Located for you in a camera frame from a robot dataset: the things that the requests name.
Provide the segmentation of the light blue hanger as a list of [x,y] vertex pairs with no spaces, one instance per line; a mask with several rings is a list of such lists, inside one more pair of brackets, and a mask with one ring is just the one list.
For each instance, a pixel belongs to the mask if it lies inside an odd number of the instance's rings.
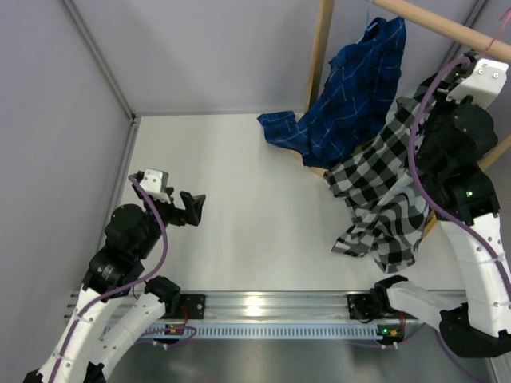
[[374,28],[378,25],[378,23],[374,22],[373,18],[371,17],[373,7],[374,0],[370,0],[366,8],[366,25],[362,35],[360,36],[360,39],[356,41],[357,44],[361,42],[368,42],[374,38]]

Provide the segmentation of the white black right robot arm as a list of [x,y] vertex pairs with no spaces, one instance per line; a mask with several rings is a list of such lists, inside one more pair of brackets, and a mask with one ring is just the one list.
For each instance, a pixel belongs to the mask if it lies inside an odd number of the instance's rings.
[[309,171],[266,143],[252,114],[182,116],[177,160],[186,184],[207,195],[202,224],[175,238],[181,282],[208,293],[207,318],[221,321],[336,319],[322,305],[332,290],[374,287],[374,312],[410,314],[440,331],[464,357],[510,327],[510,270],[500,221],[491,213],[471,233],[449,221],[440,235],[415,231],[411,260],[392,263],[387,228],[406,229],[398,213],[426,208],[398,162],[389,186],[376,171],[374,207],[359,202],[369,185],[354,169]]

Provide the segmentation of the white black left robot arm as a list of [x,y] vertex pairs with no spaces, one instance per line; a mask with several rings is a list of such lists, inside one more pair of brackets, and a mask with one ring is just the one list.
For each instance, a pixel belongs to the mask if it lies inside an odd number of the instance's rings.
[[27,382],[105,382],[152,323],[178,314],[180,287],[161,275],[144,276],[142,262],[167,226],[200,224],[206,197],[183,191],[178,208],[172,192],[165,190],[164,202],[149,197],[143,206],[125,204],[112,213],[65,332]]

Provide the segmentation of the blue plaid shirt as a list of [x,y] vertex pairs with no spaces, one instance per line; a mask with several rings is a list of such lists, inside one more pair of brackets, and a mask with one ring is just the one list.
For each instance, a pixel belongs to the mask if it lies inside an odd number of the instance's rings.
[[[389,41],[385,44],[385,47],[397,48],[397,42],[390,43]],[[292,111],[284,111],[277,113],[265,113],[258,116],[257,120],[262,126],[264,139],[267,143],[272,144],[279,148],[292,150],[301,155],[302,161],[305,155],[307,159],[310,159],[308,154],[310,153],[310,147],[307,145],[308,139],[311,138],[311,129],[314,131],[319,128],[320,138],[327,138],[327,133],[332,133],[332,130],[337,131],[347,130],[350,126],[357,127],[363,124],[362,132],[374,132],[375,128],[378,130],[374,139],[378,133],[382,130],[386,123],[386,115],[389,112],[392,102],[394,101],[395,95],[391,95],[388,92],[390,89],[383,92],[383,80],[390,80],[391,65],[397,64],[395,58],[391,58],[390,52],[386,51],[384,57],[380,57],[378,67],[376,70],[371,70],[370,75],[371,81],[369,85],[377,85],[370,90],[372,96],[377,96],[376,100],[370,101],[368,98],[362,98],[352,93],[348,100],[348,90],[340,89],[341,86],[344,88],[343,83],[334,84],[335,97],[329,97],[323,99],[321,105],[318,107],[312,107],[307,110],[302,117],[296,117]],[[364,74],[369,74],[369,65],[364,65]],[[350,83],[354,80],[358,80],[358,75],[342,74],[341,80],[348,80]]]

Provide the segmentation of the pink wire hanger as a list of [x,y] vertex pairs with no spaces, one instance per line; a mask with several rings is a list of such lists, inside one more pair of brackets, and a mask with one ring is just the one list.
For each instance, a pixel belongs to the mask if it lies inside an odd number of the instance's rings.
[[499,37],[504,33],[506,26],[508,25],[510,21],[510,10],[511,7],[508,6],[508,8],[505,10],[505,12],[499,17],[499,28],[496,31],[496,33],[493,35],[491,41],[489,44],[484,48],[484,50],[481,53],[481,58],[486,57],[488,55],[488,52],[493,47],[493,44],[499,39]]

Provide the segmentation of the black white checkered shirt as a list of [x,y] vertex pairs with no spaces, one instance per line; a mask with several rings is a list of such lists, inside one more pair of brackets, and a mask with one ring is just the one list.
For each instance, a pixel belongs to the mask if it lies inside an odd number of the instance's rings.
[[399,97],[370,145],[324,176],[333,196],[345,202],[352,222],[335,240],[332,251],[369,256],[386,274],[415,263],[430,214],[408,169],[408,144],[431,81],[427,78],[414,93]]

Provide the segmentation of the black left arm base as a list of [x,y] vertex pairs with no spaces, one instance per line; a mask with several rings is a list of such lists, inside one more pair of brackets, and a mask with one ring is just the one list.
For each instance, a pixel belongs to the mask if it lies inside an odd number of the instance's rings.
[[181,294],[179,298],[166,306],[163,319],[171,320],[201,320],[206,308],[205,294]]

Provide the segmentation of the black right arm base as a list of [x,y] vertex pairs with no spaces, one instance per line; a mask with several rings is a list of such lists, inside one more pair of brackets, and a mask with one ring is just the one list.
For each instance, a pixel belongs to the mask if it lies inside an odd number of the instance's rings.
[[399,319],[396,310],[376,294],[360,293],[347,295],[349,318],[361,323],[369,323],[379,319]]

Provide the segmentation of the aluminium mounting rail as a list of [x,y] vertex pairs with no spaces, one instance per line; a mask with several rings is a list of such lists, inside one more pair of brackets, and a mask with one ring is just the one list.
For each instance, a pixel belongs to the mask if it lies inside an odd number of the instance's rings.
[[[197,322],[327,322],[350,320],[347,295],[367,291],[207,291],[204,318]],[[181,320],[159,319],[161,322]]]

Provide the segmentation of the wooden clothes rack frame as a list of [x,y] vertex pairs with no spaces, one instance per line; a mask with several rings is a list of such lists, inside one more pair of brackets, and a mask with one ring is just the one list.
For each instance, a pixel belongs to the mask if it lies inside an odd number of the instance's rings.
[[[374,7],[388,10],[396,15],[396,18],[392,20],[381,17],[374,18],[374,22],[378,25],[374,28],[374,38],[372,40],[358,44],[356,41],[352,41],[338,49],[338,52],[328,62],[328,76],[324,78],[325,81],[321,88],[324,60],[327,54],[329,37],[331,36],[331,21],[334,16],[336,1],[319,1],[305,110],[310,110],[313,106],[319,108],[321,102],[324,101],[323,99],[327,98],[327,94],[329,97],[335,97],[333,96],[335,94],[334,84],[338,85],[343,82],[344,88],[341,86],[340,89],[348,90],[348,100],[350,100],[349,97],[352,97],[350,93],[362,98],[369,97],[370,101],[376,100],[377,96],[372,96],[369,90],[377,86],[369,85],[370,75],[373,74],[370,71],[376,70],[375,68],[378,67],[378,62],[381,60],[378,56],[384,57],[386,51],[390,52],[391,58],[397,60],[397,64],[390,66],[390,80],[383,80],[383,92],[390,89],[388,92],[395,95],[398,78],[401,79],[399,76],[402,75],[402,66],[401,69],[399,67],[402,65],[405,43],[410,40],[405,21],[452,40],[452,49],[450,48],[451,50],[446,54],[446,58],[442,59],[443,62],[453,60],[458,55],[462,45],[478,50],[484,45],[483,42],[489,44],[489,37],[473,30],[474,23],[484,13],[489,1],[471,2],[470,12],[461,22],[458,22],[413,4],[411,1],[374,1]],[[390,43],[397,42],[398,47],[385,47],[385,44],[389,42],[387,37],[390,39]],[[370,69],[365,69],[369,70],[369,74],[364,74],[364,69],[357,68],[357,65],[361,65],[359,68],[369,65]],[[348,80],[341,80],[342,74],[352,73],[356,73],[355,76],[358,75],[358,80],[351,83]],[[367,148],[370,141],[364,141],[372,140],[378,130],[375,128],[374,132],[364,133],[362,132],[364,122],[358,127],[357,123],[351,124],[355,124],[355,127],[350,126],[345,131],[340,130],[342,128],[338,128],[337,131],[332,130],[332,133],[327,133],[327,138],[324,139],[320,138],[319,128],[316,129],[317,133],[316,130],[311,129],[311,138],[308,139],[308,142],[306,141],[310,147],[310,153],[308,154],[310,159],[302,155],[304,166],[318,165],[319,168],[311,168],[311,170],[322,176],[326,172],[323,168],[338,163],[342,157],[347,158],[351,154],[354,155]],[[509,149],[510,134],[481,160],[481,169],[487,169]]]

